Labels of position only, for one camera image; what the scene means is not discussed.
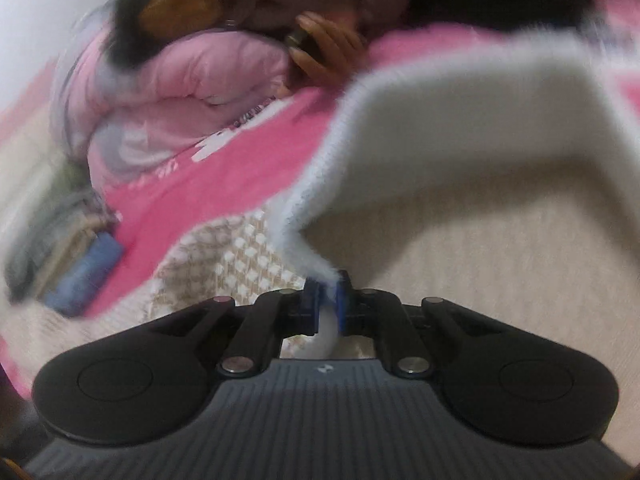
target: white logo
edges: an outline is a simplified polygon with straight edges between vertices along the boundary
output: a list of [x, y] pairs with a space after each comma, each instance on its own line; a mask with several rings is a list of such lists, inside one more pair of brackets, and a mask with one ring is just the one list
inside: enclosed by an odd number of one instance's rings
[[316, 370], [318, 370], [321, 374], [327, 375], [334, 371], [334, 367], [332, 367], [331, 365], [323, 365], [316, 368]]

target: white fabric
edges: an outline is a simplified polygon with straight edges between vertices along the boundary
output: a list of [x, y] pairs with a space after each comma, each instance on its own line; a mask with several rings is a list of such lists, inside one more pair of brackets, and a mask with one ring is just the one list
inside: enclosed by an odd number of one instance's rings
[[592, 160], [640, 221], [640, 129], [608, 71], [570, 39], [493, 46], [356, 81], [330, 131], [270, 217], [271, 241], [302, 276], [337, 271], [303, 229], [329, 210], [485, 171]]

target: pink jacket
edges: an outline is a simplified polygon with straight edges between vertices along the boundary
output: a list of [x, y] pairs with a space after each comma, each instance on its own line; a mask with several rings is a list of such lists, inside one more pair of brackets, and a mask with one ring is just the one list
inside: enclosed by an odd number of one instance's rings
[[289, 63], [270, 40], [204, 32], [122, 73], [102, 54], [107, 33], [102, 24], [75, 61], [59, 63], [52, 100], [53, 134], [69, 156], [90, 159], [97, 189], [137, 178], [229, 126], [274, 95]]

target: human hand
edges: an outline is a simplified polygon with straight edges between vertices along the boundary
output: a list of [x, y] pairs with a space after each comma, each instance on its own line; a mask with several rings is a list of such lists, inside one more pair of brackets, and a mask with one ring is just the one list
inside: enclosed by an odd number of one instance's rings
[[313, 12], [298, 17], [298, 24], [318, 44], [323, 62], [298, 48], [290, 48], [292, 62], [316, 86], [340, 86], [364, 66], [366, 48], [353, 27]]

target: rolled blue fabric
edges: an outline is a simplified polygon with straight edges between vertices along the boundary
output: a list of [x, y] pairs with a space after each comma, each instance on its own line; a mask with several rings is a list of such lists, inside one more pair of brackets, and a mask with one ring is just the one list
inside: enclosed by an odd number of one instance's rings
[[109, 233], [99, 233], [86, 254], [60, 279], [55, 290], [45, 294], [43, 302], [62, 316], [81, 316], [95, 298], [124, 248]]

